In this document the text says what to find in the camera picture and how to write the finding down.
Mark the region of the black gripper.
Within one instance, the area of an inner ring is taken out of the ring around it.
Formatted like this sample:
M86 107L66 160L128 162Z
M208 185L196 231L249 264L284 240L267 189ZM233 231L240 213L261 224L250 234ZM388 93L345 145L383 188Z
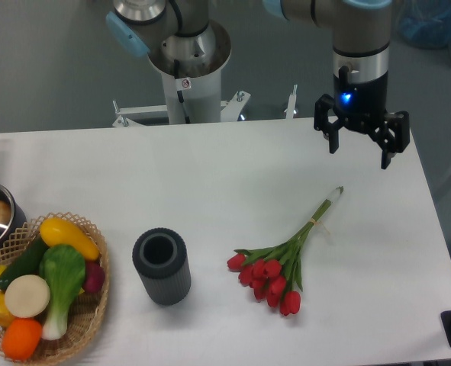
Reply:
M334 99L322 95L314 104L314 129L328 140L329 153L339 149L339 130L368 134L382 151L381 169L387 169L391 159L404 152L410 143L410 115L406 111L386 111L388 73L368 82L351 80L347 66L334 77ZM329 121L329 111L338 117Z

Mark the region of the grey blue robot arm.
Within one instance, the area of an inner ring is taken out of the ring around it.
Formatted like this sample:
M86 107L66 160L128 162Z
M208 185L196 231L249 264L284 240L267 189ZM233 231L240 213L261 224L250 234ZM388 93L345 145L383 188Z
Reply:
M389 1L266 1L287 21L303 21L333 33L333 94L314 106L314 128L339 147L339 132L365 134L382 151L381 166L410 141L409 115L386 110L391 31ZM218 122L221 71L230 37L211 20L206 1L116 1L105 22L116 41L146 57L160 73L171 124Z

